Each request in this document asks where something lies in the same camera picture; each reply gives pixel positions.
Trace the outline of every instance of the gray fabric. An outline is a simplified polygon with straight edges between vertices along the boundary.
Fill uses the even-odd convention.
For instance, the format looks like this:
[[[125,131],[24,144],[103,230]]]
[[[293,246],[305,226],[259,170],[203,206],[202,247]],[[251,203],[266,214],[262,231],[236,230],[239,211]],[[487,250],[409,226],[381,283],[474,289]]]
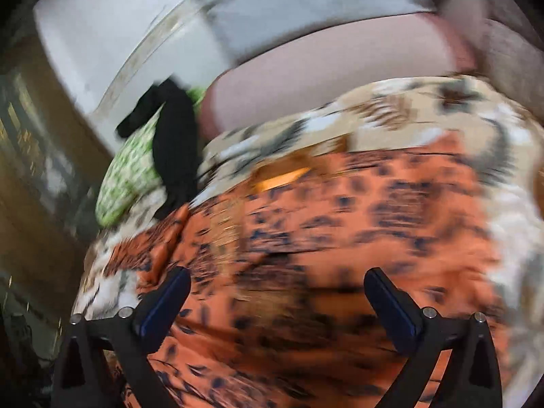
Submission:
[[[319,29],[433,10],[431,0],[197,0],[238,61]]]

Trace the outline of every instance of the black garment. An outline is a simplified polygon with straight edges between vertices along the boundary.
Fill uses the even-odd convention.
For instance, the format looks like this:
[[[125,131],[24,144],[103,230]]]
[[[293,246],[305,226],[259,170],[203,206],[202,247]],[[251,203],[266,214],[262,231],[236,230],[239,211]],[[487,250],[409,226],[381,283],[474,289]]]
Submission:
[[[120,137],[129,137],[147,123],[161,105],[152,154],[155,170],[163,180],[168,197],[155,213],[157,219],[166,218],[197,195],[199,131],[192,100],[168,78],[159,86],[153,84],[116,129]]]

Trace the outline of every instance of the blue gripper pad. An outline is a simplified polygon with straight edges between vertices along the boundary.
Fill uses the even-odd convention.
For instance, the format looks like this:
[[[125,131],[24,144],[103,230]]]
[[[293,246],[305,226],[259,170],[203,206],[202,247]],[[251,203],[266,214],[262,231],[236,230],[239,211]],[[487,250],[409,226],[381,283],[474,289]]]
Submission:
[[[420,308],[407,293],[395,287],[380,268],[368,270],[363,285],[368,301],[396,350],[405,356],[412,354],[423,329]]]
[[[133,329],[146,354],[160,348],[191,291],[191,275],[183,267],[169,271],[156,290],[147,293],[136,307]]]

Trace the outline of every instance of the silver bolt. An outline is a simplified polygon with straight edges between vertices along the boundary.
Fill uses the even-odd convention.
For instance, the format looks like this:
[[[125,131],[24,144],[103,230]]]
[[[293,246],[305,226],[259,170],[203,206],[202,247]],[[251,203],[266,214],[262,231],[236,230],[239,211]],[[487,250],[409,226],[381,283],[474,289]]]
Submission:
[[[72,317],[70,317],[70,324],[72,325],[77,325],[81,322],[81,320],[83,319],[83,315],[81,314],[73,314]]]
[[[117,313],[120,318],[126,319],[132,316],[132,313],[134,312],[134,309],[132,307],[123,307],[119,312]]]
[[[485,322],[487,320],[485,317],[485,314],[480,313],[479,311],[474,313],[474,318],[480,323]]]
[[[425,307],[423,309],[423,315],[426,317],[426,318],[429,318],[429,319],[432,319],[432,318],[436,318],[436,315],[438,313],[436,312],[436,310],[432,307]]]

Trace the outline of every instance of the green patterned pillow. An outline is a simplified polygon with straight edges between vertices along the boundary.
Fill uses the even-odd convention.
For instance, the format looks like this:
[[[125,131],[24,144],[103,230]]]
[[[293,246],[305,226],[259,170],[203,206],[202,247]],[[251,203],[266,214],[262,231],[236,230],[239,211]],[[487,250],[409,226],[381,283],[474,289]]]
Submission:
[[[205,90],[187,91],[198,114]],[[140,129],[134,132],[113,158],[104,176],[98,201],[96,220],[102,227],[117,222],[134,200],[157,188],[162,180],[153,165],[152,144],[160,109]]]

